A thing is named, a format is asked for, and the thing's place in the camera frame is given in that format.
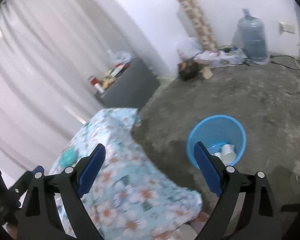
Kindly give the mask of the clutter on cabinet top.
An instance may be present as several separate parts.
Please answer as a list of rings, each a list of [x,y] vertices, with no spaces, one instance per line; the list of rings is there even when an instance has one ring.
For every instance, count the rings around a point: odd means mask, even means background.
[[[108,70],[105,77],[98,79],[92,75],[89,77],[89,83],[95,88],[96,92],[100,95],[110,88],[114,82],[122,75],[129,67],[132,60],[132,55],[126,51],[119,51],[114,53],[112,50],[107,51],[113,67]]]

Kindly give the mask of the dark bag on floor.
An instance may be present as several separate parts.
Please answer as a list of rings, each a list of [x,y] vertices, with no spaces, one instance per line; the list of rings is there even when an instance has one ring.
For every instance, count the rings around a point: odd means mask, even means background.
[[[194,58],[185,60],[178,64],[178,75],[183,81],[196,77],[202,65],[194,60]]]

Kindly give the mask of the floral blue bed sheet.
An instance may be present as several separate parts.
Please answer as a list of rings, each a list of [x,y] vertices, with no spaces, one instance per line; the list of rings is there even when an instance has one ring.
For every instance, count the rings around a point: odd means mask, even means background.
[[[75,166],[98,144],[106,149],[105,161],[82,198],[104,239],[169,239],[202,210],[201,195],[171,181],[132,138],[138,120],[135,108],[102,109],[63,150],[73,147],[77,151]],[[51,167],[51,174],[64,170],[59,165],[61,156]]]

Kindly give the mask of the large water jug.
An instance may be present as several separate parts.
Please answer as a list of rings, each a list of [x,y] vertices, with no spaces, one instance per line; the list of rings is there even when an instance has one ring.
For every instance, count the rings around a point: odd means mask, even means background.
[[[244,8],[237,26],[247,57],[256,64],[267,64],[269,54],[263,22]]]

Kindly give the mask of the wall socket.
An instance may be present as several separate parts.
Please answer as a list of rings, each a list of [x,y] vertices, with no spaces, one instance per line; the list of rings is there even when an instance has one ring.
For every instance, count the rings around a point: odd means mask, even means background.
[[[279,29],[282,33],[290,33],[290,34],[294,34],[295,33],[295,26],[293,24],[290,23],[286,23],[286,22],[280,22],[279,23]]]

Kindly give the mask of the dark grey cabinet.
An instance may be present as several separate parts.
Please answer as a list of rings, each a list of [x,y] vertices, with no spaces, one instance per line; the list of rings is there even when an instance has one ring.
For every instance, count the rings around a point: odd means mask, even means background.
[[[141,110],[160,82],[140,58],[134,58],[125,72],[106,89],[103,94],[96,93],[95,98],[105,108],[137,108]]]

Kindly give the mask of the blue plastic trash basket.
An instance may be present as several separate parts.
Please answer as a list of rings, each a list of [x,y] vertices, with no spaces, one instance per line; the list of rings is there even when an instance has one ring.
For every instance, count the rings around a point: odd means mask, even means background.
[[[221,150],[225,144],[234,146],[236,158],[230,163],[234,166],[243,157],[247,145],[247,135],[243,125],[228,115],[213,115],[199,122],[190,132],[186,152],[191,164],[198,168],[193,155],[194,145],[202,142],[210,154]]]

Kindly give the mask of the floral bundle on floor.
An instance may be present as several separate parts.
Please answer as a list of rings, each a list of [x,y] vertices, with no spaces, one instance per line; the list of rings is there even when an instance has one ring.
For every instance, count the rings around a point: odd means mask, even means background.
[[[248,57],[242,49],[230,49],[229,52],[224,50],[210,51],[205,50],[203,53],[194,57],[196,63],[202,64],[209,68],[221,68],[242,65]]]

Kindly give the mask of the teal round object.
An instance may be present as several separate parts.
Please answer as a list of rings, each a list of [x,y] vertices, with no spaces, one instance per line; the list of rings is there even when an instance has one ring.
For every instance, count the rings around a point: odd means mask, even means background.
[[[70,147],[63,152],[59,160],[59,165],[61,168],[67,168],[68,166],[74,165],[77,162],[77,159],[77,151],[73,147]]]

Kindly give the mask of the patterned rolled mat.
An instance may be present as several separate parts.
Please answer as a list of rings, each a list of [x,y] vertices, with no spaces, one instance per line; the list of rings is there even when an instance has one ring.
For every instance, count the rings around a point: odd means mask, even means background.
[[[191,21],[194,30],[198,36],[198,40],[204,50],[217,50],[218,44],[214,37],[213,29],[206,19],[202,7],[197,0],[177,0],[187,17]]]

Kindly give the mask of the white curtain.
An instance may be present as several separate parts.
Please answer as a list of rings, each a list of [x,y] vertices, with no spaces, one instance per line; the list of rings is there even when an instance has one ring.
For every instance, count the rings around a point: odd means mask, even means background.
[[[159,76],[170,73],[115,0],[0,0],[0,168],[6,174],[52,165],[102,108],[88,79],[105,76],[119,51]]]

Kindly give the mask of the white paper cup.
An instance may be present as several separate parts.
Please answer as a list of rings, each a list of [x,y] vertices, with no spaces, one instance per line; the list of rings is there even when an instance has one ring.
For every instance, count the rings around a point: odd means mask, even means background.
[[[234,145],[225,144],[219,149],[219,152],[216,152],[213,155],[218,157],[224,165],[229,165],[236,159],[236,153],[234,149]]]

